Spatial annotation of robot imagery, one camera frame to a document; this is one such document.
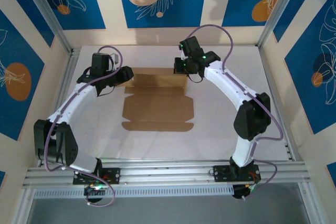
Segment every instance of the white table surface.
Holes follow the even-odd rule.
[[[181,52],[177,46],[117,46],[123,54],[124,66],[172,68]],[[91,57],[99,46],[83,46],[68,90],[70,95],[76,80],[91,65]],[[203,46],[222,59],[227,46]],[[102,52],[112,53],[112,49]],[[270,95],[259,51],[255,46],[235,46],[227,67],[242,82],[258,93]],[[95,157],[148,159],[229,159],[235,150],[237,134],[233,128],[236,110],[229,99],[211,82],[188,81],[187,96],[194,99],[194,127],[188,132],[127,131],[121,123],[124,87],[110,95],[97,98],[73,127],[81,151]],[[271,111],[275,115],[273,101]],[[279,136],[274,123],[264,136]],[[264,160],[288,160],[284,141],[260,141],[254,157]]]

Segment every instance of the metal corner post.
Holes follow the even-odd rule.
[[[47,0],[33,0],[33,1],[35,5],[37,6],[38,10],[41,12],[43,18],[47,22],[51,31],[58,38],[64,50],[68,52],[69,55],[71,55],[70,43],[67,40],[66,36],[64,35],[62,27],[60,23],[58,22],[53,10],[49,6]]]
[[[273,11],[269,15],[269,18],[265,23],[265,27],[258,39],[258,43],[257,43],[258,48],[263,46],[268,36],[272,33],[273,29],[275,28],[277,22],[279,21],[289,1],[290,0],[278,0],[277,1],[277,4],[275,5],[275,7],[273,8]]]

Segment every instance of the cardboard box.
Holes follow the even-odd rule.
[[[193,123],[194,101],[187,97],[186,75],[170,68],[132,68],[134,77],[124,83],[125,98],[122,122],[129,131],[186,132]]]

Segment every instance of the gray floor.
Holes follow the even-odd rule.
[[[296,184],[271,184],[245,202],[232,196],[117,198],[95,208],[83,199],[34,200],[29,224],[309,223]]]

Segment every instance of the flattened cardboard box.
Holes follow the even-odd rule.
[[[132,68],[134,77],[124,83],[122,122],[129,131],[186,132],[193,123],[194,101],[185,96],[187,76],[170,68]]]

